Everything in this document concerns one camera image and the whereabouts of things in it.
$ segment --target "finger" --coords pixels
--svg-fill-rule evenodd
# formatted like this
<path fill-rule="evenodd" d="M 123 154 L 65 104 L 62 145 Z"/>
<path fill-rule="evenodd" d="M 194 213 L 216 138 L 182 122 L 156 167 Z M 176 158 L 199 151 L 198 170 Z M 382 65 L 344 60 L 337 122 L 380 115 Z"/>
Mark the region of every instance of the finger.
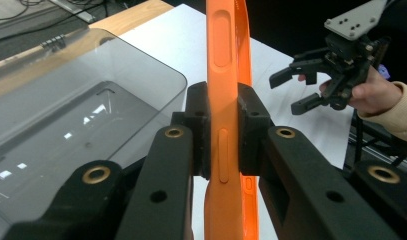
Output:
<path fill-rule="evenodd" d="M 370 97 L 375 92 L 373 87 L 375 87 L 375 85 L 368 84 L 368 83 L 359 84 L 359 85 L 353 87 L 352 96 L 356 99 Z"/>
<path fill-rule="evenodd" d="M 297 77 L 297 80 L 304 81 L 304 80 L 306 80 L 306 76 L 303 74 L 300 74 L 299 77 Z"/>
<path fill-rule="evenodd" d="M 319 85 L 319 91 L 323 92 L 328 85 L 330 84 L 331 80 L 324 82 L 323 84 Z"/>

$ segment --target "metal bracket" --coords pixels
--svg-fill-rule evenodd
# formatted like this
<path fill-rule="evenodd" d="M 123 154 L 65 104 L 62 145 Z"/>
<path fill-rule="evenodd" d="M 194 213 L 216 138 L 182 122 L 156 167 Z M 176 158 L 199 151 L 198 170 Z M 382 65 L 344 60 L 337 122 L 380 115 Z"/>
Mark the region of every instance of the metal bracket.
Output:
<path fill-rule="evenodd" d="M 356 40 L 378 24 L 386 3 L 387 0 L 367 2 L 340 16 L 328 19 L 324 26 L 347 40 Z"/>
<path fill-rule="evenodd" d="M 63 9 L 65 9 L 66 11 L 76 15 L 77 17 L 79 17 L 80 19 L 84 20 L 87 23 L 93 23 L 96 21 L 96 18 L 93 15 L 78 8 L 74 4 L 69 3 L 66 0 L 49 0 L 49 1 Z"/>

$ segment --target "human hand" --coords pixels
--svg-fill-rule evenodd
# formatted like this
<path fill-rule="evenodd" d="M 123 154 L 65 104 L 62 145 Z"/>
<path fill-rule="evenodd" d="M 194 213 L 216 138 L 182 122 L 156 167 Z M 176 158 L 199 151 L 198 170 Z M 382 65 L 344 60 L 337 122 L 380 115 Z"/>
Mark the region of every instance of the human hand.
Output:
<path fill-rule="evenodd" d="M 298 77 L 299 81 L 305 79 L 304 75 Z M 324 91 L 329 83 L 330 81 L 321 84 L 319 90 Z M 353 87 L 349 105 L 371 116 L 379 115 L 393 108 L 402 98 L 402 94 L 399 87 L 384 79 L 375 68 L 370 67 L 366 82 Z"/>

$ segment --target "sleeve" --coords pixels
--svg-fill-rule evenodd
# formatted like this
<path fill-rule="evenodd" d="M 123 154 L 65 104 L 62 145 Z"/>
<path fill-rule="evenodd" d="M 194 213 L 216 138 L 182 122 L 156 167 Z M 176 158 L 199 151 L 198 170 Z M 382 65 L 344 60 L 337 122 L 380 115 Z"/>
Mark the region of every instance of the sleeve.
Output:
<path fill-rule="evenodd" d="M 376 116 L 369 116 L 364 112 L 358 112 L 363 120 L 381 124 L 394 136 L 407 141 L 407 85 L 402 82 L 393 82 L 402 89 L 402 99 L 390 110 Z"/>

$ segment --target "brass insert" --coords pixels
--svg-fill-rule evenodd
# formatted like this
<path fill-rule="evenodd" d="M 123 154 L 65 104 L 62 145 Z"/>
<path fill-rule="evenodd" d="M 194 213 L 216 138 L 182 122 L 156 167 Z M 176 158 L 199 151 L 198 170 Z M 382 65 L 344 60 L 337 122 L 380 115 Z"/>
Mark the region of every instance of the brass insert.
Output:
<path fill-rule="evenodd" d="M 368 173 L 381 182 L 391 184 L 396 184 L 400 182 L 399 175 L 385 167 L 370 166 L 368 168 Z"/>
<path fill-rule="evenodd" d="M 184 134 L 184 131 L 180 128 L 170 128 L 165 131 L 165 136 L 169 138 L 179 138 Z"/>
<path fill-rule="evenodd" d="M 95 166 L 88 169 L 82 176 L 82 181 L 86 184 L 97 184 L 103 182 L 110 175 L 110 169 L 105 166 Z"/>
<path fill-rule="evenodd" d="M 277 135 L 283 138 L 294 138 L 296 133 L 288 128 L 279 128 L 276 131 Z"/>

